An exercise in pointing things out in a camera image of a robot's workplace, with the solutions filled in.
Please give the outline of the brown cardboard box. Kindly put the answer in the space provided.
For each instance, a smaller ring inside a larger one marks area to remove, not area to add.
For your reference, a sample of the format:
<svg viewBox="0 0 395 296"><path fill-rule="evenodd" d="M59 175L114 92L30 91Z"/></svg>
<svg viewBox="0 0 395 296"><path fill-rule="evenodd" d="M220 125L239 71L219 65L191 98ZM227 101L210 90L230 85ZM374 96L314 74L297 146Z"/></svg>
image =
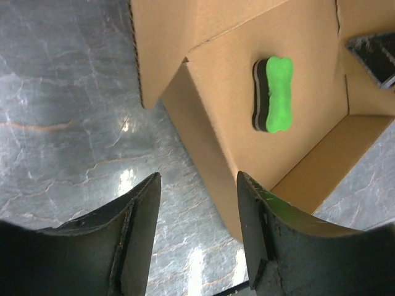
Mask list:
<svg viewBox="0 0 395 296"><path fill-rule="evenodd" d="M239 171L306 213L394 120L393 1L130 1L142 105L162 101L230 234Z"/></svg>

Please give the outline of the green black eraser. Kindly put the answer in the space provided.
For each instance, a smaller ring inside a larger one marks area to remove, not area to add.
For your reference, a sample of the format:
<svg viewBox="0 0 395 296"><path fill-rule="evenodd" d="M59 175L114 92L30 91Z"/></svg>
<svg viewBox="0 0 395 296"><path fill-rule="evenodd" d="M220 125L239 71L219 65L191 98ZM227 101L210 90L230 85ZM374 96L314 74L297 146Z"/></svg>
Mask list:
<svg viewBox="0 0 395 296"><path fill-rule="evenodd" d="M255 130L274 134L291 127L293 70L293 62L289 57L272 56L254 64L252 125Z"/></svg>

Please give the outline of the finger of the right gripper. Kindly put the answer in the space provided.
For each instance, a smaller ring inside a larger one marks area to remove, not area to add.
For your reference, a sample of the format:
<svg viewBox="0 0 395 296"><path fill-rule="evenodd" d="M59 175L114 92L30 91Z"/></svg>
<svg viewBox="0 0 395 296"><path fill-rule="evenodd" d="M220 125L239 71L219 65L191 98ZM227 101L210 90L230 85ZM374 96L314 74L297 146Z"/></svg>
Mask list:
<svg viewBox="0 0 395 296"><path fill-rule="evenodd" d="M380 89L394 87L394 32L357 36L346 49L360 62Z"/></svg>

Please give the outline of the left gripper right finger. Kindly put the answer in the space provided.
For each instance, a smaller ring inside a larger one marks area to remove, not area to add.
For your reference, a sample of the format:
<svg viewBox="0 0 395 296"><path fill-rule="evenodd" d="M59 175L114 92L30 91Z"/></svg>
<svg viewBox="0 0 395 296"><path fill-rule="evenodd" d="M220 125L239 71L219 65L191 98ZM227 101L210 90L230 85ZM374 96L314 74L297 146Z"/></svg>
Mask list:
<svg viewBox="0 0 395 296"><path fill-rule="evenodd" d="M238 208L249 285L257 295L393 295L394 225L368 231L316 218L245 172Z"/></svg>

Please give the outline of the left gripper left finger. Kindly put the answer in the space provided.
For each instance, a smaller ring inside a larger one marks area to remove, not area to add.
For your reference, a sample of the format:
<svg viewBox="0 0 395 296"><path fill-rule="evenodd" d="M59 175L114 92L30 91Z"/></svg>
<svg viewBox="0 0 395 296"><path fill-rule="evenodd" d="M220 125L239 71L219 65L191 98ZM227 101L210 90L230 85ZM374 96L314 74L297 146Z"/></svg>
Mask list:
<svg viewBox="0 0 395 296"><path fill-rule="evenodd" d="M153 173L58 228L1 222L2 295L144 295L161 197Z"/></svg>

